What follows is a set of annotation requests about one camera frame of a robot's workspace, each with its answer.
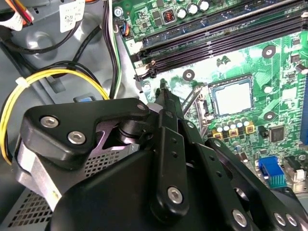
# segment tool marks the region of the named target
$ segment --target silver screw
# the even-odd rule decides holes
[[[137,104],[137,107],[140,109],[140,110],[145,110],[145,107],[142,105],[142,104]]]
[[[73,144],[83,144],[86,141],[86,137],[80,131],[72,131],[67,136],[68,140]]]
[[[45,116],[40,119],[40,123],[46,128],[55,128],[59,125],[59,121],[52,116]]]
[[[115,16],[118,17],[118,18],[122,17],[123,14],[124,14],[122,7],[116,6],[116,7],[114,8],[114,14],[115,14]]]
[[[295,227],[297,226],[296,220],[290,214],[286,214],[286,217],[287,217],[288,221],[291,223],[291,225],[293,225]]]
[[[218,147],[221,146],[221,144],[219,143],[219,141],[214,141],[214,143],[215,143]]]
[[[187,122],[187,125],[190,127],[190,128],[193,128],[194,127],[194,125],[191,123],[191,122]]]
[[[274,216],[279,224],[281,224],[282,226],[285,226],[285,221],[279,213],[274,213]]]
[[[183,201],[182,193],[175,187],[168,188],[168,197],[175,204],[181,204]]]
[[[242,227],[246,227],[247,226],[247,220],[244,217],[244,215],[237,209],[232,211],[232,215],[235,219],[235,221]]]
[[[298,157],[298,159],[299,159],[299,160],[306,160],[306,155],[300,155],[300,156]]]

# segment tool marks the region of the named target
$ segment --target hole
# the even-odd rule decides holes
[[[221,172],[219,172],[219,171],[216,171],[216,174],[217,174],[217,176],[219,176],[219,177],[222,177],[222,174],[221,174]]]

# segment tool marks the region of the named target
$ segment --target cable tie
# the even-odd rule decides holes
[[[24,77],[19,77],[17,80],[15,80],[15,82],[18,85],[23,86],[25,88],[30,87],[30,84],[28,83],[28,81]]]

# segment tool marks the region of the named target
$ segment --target white label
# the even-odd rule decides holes
[[[15,12],[12,18],[5,22],[0,22],[0,25],[12,30],[21,31],[23,29],[23,18],[18,12]]]
[[[76,22],[82,20],[83,13],[85,12],[86,0],[76,0]]]
[[[60,31],[64,33],[73,29],[76,25],[76,2],[70,2],[59,6]]]

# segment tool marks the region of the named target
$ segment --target perforated metal panel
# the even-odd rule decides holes
[[[124,150],[109,150],[97,156],[90,156],[84,169],[86,177],[93,176],[136,150],[138,150],[138,145],[132,144]],[[51,217],[52,211],[46,200],[29,189],[25,189],[1,224],[0,230],[44,230]]]

